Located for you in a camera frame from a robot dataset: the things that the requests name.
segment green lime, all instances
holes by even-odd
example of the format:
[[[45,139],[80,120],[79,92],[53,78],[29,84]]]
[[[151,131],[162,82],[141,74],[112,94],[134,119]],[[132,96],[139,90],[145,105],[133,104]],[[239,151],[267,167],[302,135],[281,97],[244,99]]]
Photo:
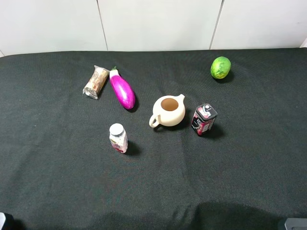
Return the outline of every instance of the green lime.
[[[231,63],[226,57],[218,57],[211,65],[211,75],[216,79],[223,79],[230,71]]]

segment ceramic teapot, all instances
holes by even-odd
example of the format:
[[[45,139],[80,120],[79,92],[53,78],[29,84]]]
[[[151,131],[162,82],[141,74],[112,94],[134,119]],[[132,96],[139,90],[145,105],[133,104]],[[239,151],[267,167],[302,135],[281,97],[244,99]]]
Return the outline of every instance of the ceramic teapot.
[[[159,98],[153,107],[153,115],[149,120],[150,127],[157,127],[159,124],[164,126],[175,126],[179,124],[186,113],[183,104],[184,95],[164,96]]]

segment canister lid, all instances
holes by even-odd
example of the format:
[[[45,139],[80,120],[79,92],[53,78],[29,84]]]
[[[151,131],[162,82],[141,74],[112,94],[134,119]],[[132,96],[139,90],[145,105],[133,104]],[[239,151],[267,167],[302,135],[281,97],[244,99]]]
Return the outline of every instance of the canister lid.
[[[209,121],[217,116],[217,112],[208,103],[198,106],[196,108],[196,113],[202,121]]]
[[[124,127],[119,123],[115,123],[110,127],[110,134],[113,136],[119,137],[120,135],[123,134],[123,132],[124,132]]]

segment toy food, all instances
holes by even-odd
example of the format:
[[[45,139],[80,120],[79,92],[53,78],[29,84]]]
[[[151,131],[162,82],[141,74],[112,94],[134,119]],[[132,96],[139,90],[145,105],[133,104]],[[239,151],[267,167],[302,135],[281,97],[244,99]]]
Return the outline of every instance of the toy food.
[[[101,68],[99,66],[94,66],[95,71],[91,77],[91,79],[88,81],[86,86],[83,89],[83,93],[85,93],[87,96],[98,99],[99,92],[103,85],[106,82],[106,78],[109,75],[109,70],[105,68]]]
[[[118,101],[126,109],[132,109],[135,96],[131,86],[118,73],[116,67],[110,71],[110,82]]]
[[[191,126],[201,136],[212,128],[216,116],[217,112],[210,104],[202,104],[196,108]]]
[[[218,57],[211,65],[211,75],[216,79],[223,79],[230,71],[231,63],[226,57]]]
[[[115,148],[116,151],[125,153],[128,148],[128,139],[127,134],[124,127],[115,123],[110,127],[110,141],[112,147]]]

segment plastic wrapper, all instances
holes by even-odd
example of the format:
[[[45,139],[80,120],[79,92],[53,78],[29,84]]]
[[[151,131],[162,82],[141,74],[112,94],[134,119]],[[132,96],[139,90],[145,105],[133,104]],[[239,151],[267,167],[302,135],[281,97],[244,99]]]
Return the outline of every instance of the plastic wrapper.
[[[85,93],[87,96],[91,98],[98,99],[99,92],[101,91],[103,85],[105,84],[108,75],[109,75],[109,70],[99,66],[95,66],[95,71],[91,79],[84,87],[83,93]]]

